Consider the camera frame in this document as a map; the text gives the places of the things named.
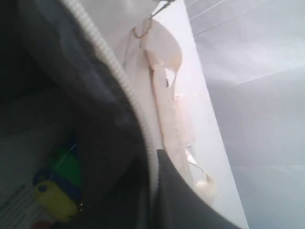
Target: yellow object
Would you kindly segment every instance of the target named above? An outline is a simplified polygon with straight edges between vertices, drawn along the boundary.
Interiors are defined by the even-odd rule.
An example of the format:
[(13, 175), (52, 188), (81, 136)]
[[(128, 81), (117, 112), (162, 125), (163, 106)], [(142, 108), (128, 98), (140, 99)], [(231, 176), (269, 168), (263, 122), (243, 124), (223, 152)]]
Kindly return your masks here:
[(34, 197), (58, 221), (69, 222), (77, 214), (77, 205), (53, 181), (40, 182)]

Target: bag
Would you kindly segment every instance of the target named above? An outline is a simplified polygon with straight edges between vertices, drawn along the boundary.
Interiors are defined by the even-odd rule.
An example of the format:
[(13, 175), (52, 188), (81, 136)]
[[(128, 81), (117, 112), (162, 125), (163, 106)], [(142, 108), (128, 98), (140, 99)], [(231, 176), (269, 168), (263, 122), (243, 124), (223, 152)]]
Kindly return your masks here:
[[(178, 119), (168, 116), (176, 111), (160, 65), (179, 60), (171, 65), (172, 56), (152, 49), (147, 28), (162, 27), (143, 22), (157, 3), (138, 1), (133, 14), (116, 3), (124, 16), (110, 16), (114, 1), (20, 0), (18, 14), (15, 2), (5, 5), (0, 229), (30, 228), (38, 219), (60, 221), (59, 228), (235, 228), (189, 187), (186, 143)], [(79, 168), (75, 144), (53, 151), (71, 135)], [(69, 169), (61, 169), (68, 158)], [(54, 175), (40, 183), (37, 176), (33, 188), (29, 180), (44, 166)], [(61, 179), (80, 184), (79, 202)]]

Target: green object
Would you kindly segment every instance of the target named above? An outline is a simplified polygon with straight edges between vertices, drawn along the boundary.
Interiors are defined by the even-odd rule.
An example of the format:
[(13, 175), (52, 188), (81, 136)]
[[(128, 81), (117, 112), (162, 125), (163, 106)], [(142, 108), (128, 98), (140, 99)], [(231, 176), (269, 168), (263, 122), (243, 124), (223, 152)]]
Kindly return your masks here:
[(48, 160), (49, 167), (59, 176), (79, 187), (81, 185), (80, 164), (69, 150), (58, 148)]

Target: white surface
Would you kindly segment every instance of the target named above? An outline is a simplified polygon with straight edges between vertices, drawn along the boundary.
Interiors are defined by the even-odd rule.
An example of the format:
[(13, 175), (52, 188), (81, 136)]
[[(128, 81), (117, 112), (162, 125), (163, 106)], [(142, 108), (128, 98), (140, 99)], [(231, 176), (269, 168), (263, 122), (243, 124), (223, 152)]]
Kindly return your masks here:
[(186, 2), (250, 228), (304, 228), (305, 1)]
[[(177, 0), (156, 19), (176, 37), (183, 51), (176, 89), (189, 98), (197, 139), (194, 144), (195, 158), (218, 186), (214, 209), (236, 225), (248, 228), (206, 88), (184, 2)], [(199, 171), (196, 170), (195, 176), (195, 179), (201, 178)]]

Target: white zipper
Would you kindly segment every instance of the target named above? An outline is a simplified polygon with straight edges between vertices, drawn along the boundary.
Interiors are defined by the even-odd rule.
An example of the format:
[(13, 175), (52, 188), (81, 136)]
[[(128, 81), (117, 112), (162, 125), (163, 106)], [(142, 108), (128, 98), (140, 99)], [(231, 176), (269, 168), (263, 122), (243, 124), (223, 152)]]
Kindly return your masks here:
[(92, 45), (94, 45), (96, 54), (102, 61), (108, 65), (111, 73), (115, 79), (120, 84), (121, 88), (124, 90), (130, 104), (132, 105), (133, 111), (139, 121), (142, 135), (144, 137), (146, 152), (148, 157), (148, 167), (149, 167), (149, 184), (150, 184), (150, 204), (151, 207), (154, 204), (159, 185), (159, 162), (157, 151), (153, 145), (152, 135), (150, 134), (150, 129), (148, 127), (144, 111), (132, 88), (129, 78), (124, 72), (120, 62), (115, 57), (113, 51), (108, 46), (105, 39), (102, 37), (98, 28), (95, 26), (94, 22), (84, 9), (83, 5), (79, 0), (60, 0), (66, 8), (74, 15), (75, 19), (78, 21), (82, 27), (84, 33), (90, 39)]

